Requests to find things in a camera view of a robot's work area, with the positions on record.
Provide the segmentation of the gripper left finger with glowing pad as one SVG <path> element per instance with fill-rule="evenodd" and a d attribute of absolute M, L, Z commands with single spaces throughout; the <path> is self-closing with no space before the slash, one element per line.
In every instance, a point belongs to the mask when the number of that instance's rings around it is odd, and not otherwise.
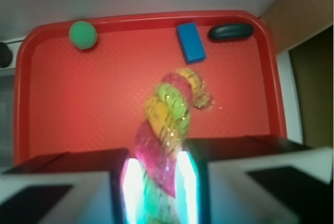
<path fill-rule="evenodd" d="M 143 192 L 126 148 L 36 156 L 1 174 L 1 223 L 144 223 Z"/>

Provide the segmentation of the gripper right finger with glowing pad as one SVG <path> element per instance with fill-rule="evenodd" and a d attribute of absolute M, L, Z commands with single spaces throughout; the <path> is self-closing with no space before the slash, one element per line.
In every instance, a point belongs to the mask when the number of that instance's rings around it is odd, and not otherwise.
<path fill-rule="evenodd" d="M 175 194 L 181 223 L 333 223 L 333 149 L 273 135 L 187 139 Z"/>

